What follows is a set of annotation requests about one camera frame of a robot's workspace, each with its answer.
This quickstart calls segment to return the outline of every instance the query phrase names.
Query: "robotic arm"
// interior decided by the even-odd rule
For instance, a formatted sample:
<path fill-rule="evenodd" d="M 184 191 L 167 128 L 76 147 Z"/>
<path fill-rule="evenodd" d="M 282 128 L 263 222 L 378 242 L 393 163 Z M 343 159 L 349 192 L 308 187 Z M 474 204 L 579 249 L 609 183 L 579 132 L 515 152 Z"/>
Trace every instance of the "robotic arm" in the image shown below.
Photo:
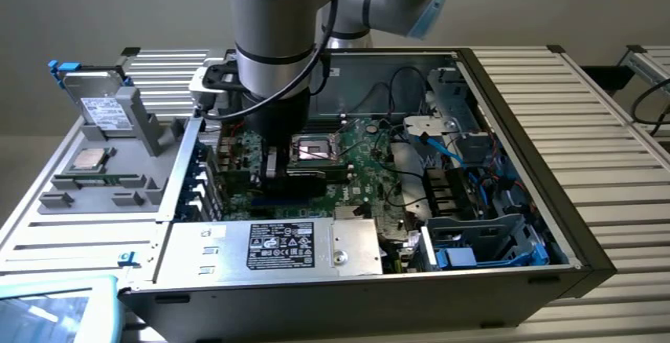
<path fill-rule="evenodd" d="M 423 38 L 445 0 L 232 0 L 235 47 L 243 110 L 222 121 L 246 117 L 271 145 L 288 143 L 308 117 L 310 74 L 324 48 L 370 43 L 370 29 Z M 314 45 L 318 11 L 323 39 Z"/>

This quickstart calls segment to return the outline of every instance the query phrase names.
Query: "label sticker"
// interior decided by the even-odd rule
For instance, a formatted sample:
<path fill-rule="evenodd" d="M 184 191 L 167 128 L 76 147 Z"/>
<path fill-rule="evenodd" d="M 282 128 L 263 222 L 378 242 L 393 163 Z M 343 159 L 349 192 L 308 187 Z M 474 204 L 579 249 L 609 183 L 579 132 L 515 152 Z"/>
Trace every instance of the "label sticker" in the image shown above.
<path fill-rule="evenodd" d="M 84 108 L 102 130 L 131 130 L 128 117 L 114 98 L 82 98 Z"/>
<path fill-rule="evenodd" d="M 314 223 L 252 224 L 250 270 L 314 267 Z"/>

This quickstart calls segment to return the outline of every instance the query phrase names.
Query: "green circuit board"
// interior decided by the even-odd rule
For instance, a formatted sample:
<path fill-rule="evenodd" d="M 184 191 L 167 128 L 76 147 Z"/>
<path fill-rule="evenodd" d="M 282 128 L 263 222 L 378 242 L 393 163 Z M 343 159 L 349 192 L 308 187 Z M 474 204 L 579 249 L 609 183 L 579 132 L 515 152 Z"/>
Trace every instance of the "green circuit board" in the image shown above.
<path fill-rule="evenodd" d="M 244 193 L 230 195 L 226 203 L 226 216 L 228 221 L 260 220 L 267 218 L 320 218 L 335 217 L 338 207 L 361 206 L 365 201 L 371 204 L 371 215 L 377 222 L 379 232 L 390 239 L 406 237 L 405 228 L 398 228 L 398 223 L 403 219 L 405 209 L 389 206 L 385 201 L 386 193 L 398 183 L 395 173 L 381 168 L 371 157 L 371 150 L 375 147 L 386 154 L 389 147 L 389 129 L 379 129 L 375 133 L 367 132 L 367 127 L 379 127 L 379 122 L 371 119 L 358 119 L 341 133 L 338 133 L 339 152 L 346 153 L 339 158 L 346 164 L 353 164 L 349 173 L 351 180 L 346 184 L 330 184 L 326 196 L 307 199 L 299 204 L 287 206 L 272 206 L 259 208 L 252 200 L 258 197 L 258 191 L 247 190 Z M 242 171 L 258 172 L 260 168 L 260 137 L 251 131 L 239 134 L 242 140 L 242 152 L 247 158 L 247 167 Z M 402 204 L 402 197 L 395 192 L 390 193 L 390 200 L 395 204 Z"/>

